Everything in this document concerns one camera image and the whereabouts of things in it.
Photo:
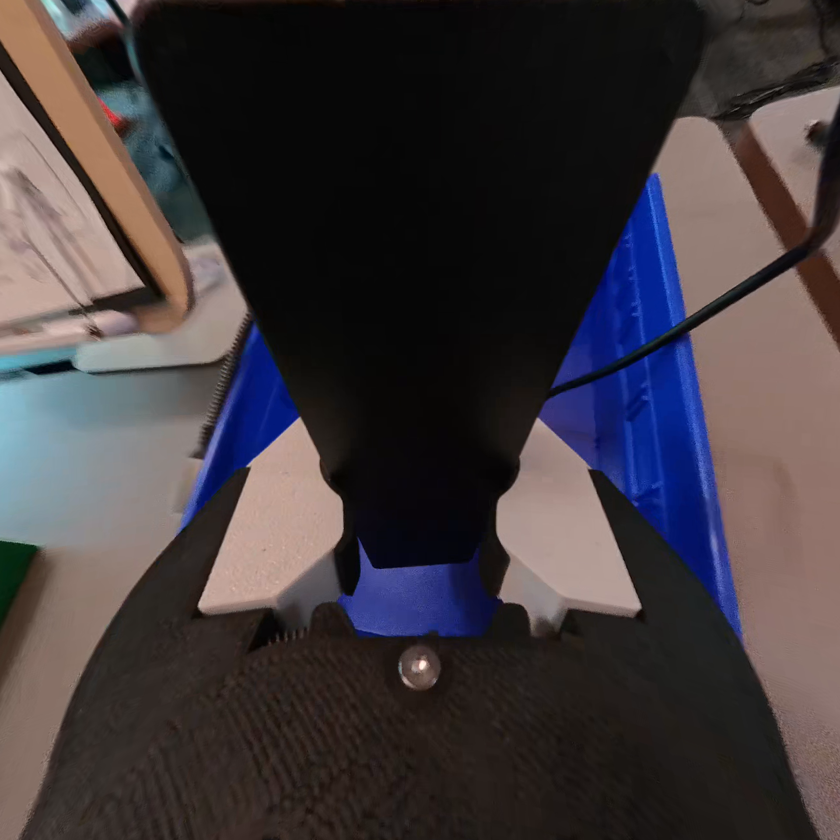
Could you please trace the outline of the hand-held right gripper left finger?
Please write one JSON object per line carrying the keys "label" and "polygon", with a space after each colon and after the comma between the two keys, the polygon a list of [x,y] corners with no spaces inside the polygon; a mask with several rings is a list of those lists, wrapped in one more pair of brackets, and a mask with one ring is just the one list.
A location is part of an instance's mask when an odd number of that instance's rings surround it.
{"label": "hand-held right gripper left finger", "polygon": [[197,609],[266,609],[282,632],[301,632],[318,605],[353,594],[360,577],[354,525],[298,419],[248,466]]}

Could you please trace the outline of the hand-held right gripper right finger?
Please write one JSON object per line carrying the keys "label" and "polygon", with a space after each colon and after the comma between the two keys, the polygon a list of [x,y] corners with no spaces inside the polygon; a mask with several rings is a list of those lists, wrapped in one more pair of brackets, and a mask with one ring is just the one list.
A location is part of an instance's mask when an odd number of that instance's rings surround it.
{"label": "hand-held right gripper right finger", "polygon": [[571,610],[642,612],[588,465],[541,419],[490,518],[478,567],[489,595],[524,608],[535,637],[559,632]]}

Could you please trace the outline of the black usb hub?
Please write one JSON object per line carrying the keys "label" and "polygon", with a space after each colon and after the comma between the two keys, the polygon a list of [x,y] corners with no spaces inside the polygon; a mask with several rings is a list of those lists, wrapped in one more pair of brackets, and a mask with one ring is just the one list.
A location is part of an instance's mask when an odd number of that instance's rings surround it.
{"label": "black usb hub", "polygon": [[472,559],[693,78],[696,2],[141,2],[143,82],[376,568]]}

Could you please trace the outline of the blue plastic bin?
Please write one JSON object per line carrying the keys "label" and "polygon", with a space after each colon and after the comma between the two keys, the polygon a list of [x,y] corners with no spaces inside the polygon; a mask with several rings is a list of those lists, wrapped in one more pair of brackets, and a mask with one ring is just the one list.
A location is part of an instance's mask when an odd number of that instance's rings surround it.
{"label": "blue plastic bin", "polygon": [[[556,380],[616,360],[685,316],[662,185],[649,176]],[[549,401],[540,418],[601,471],[677,552],[742,636],[690,339]],[[298,419],[256,326],[185,503],[184,529],[237,469]],[[479,592],[477,562],[373,571],[339,602],[363,636],[483,634],[499,605]]]}

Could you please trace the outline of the green plastic bin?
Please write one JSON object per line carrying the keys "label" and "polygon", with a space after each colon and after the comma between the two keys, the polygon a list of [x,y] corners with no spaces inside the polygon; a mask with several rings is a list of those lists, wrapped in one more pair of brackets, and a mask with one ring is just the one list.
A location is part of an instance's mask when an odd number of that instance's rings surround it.
{"label": "green plastic bin", "polygon": [[1,541],[1,626],[38,552],[39,547],[29,543]]}

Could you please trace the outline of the white framed board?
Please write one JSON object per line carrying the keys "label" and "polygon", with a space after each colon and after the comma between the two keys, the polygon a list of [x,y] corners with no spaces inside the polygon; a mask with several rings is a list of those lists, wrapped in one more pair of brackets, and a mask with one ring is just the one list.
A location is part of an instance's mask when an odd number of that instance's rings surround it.
{"label": "white framed board", "polygon": [[212,364],[246,307],[130,54],[135,2],[2,2],[2,376]]}

